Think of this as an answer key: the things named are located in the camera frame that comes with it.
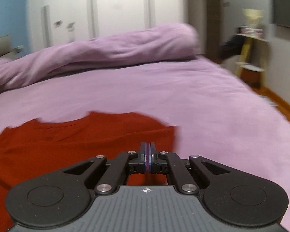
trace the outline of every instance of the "wall outlet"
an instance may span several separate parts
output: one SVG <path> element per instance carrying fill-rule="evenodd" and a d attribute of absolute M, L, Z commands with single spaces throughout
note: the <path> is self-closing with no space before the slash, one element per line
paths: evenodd
<path fill-rule="evenodd" d="M 14 48 L 14 51 L 16 53 L 19 53 L 19 52 L 22 52 L 24 50 L 24 46 L 23 45 L 20 45 L 20 46 L 17 46 Z"/>

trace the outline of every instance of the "blue wall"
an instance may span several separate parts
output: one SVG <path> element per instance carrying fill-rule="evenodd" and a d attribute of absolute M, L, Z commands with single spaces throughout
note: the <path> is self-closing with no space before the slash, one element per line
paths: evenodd
<path fill-rule="evenodd" d="M 0 37 L 12 36 L 13 48 L 24 45 L 21 56 L 29 54 L 26 0 L 0 0 Z"/>

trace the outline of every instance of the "gray ribbed plate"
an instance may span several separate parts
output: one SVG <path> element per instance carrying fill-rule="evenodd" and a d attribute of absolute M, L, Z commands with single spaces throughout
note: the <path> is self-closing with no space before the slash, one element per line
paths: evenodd
<path fill-rule="evenodd" d="M 34 229 L 14 226 L 12 232 Z M 113 195 L 99 196 L 78 220 L 43 232 L 283 232 L 279 225 L 261 229 L 228 226 L 210 216 L 199 200 L 173 186 L 121 186 Z"/>

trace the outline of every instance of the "purple duvet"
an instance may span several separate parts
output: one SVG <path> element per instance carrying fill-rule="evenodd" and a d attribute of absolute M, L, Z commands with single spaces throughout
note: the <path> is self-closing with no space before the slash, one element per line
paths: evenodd
<path fill-rule="evenodd" d="M 200 154 L 270 179 L 290 200 L 290 123 L 232 74 L 196 58 L 191 28 L 154 28 L 149 38 L 142 33 L 50 48 L 18 62 L 2 61 L 0 92 L 13 90 L 0 93 L 0 132 L 34 118 L 63 122 L 88 111 L 140 112 L 179 126 L 176 152 L 181 158 Z M 112 62 L 111 56 L 118 59 Z M 146 62 L 152 63 L 36 83 L 78 65 L 105 68 Z M 290 230 L 290 204 L 282 225 Z"/>

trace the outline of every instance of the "white wardrobe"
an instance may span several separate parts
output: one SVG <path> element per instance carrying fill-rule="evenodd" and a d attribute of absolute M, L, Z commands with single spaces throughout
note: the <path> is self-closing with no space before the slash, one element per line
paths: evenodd
<path fill-rule="evenodd" d="M 27 0 L 31 52 L 184 22 L 185 8 L 186 0 Z"/>

